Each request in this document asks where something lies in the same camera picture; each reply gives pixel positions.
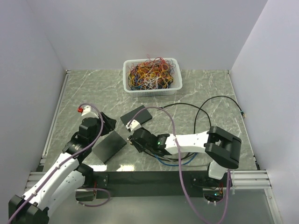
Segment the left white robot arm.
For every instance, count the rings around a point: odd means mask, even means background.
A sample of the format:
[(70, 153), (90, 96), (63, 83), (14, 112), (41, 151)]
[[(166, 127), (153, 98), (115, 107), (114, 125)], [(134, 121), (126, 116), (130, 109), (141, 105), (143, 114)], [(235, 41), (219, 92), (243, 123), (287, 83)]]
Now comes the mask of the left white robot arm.
[(96, 194), (94, 170), (83, 163), (101, 136), (115, 130), (116, 120), (103, 112), (84, 118), (52, 167), (22, 196), (8, 203), (10, 224), (47, 224), (55, 209), (79, 188)]

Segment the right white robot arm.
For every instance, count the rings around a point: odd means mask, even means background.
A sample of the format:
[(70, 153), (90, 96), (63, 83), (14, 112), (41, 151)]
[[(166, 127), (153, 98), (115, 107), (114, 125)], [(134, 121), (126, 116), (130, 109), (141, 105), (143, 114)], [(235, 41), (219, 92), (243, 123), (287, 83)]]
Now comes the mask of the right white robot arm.
[(128, 140), (138, 152), (149, 150), (156, 156), (179, 152), (207, 154), (212, 159), (205, 176), (210, 186), (218, 185), (227, 170), (239, 168), (242, 140), (217, 126), (205, 132), (177, 136), (168, 133), (155, 136), (140, 127)]

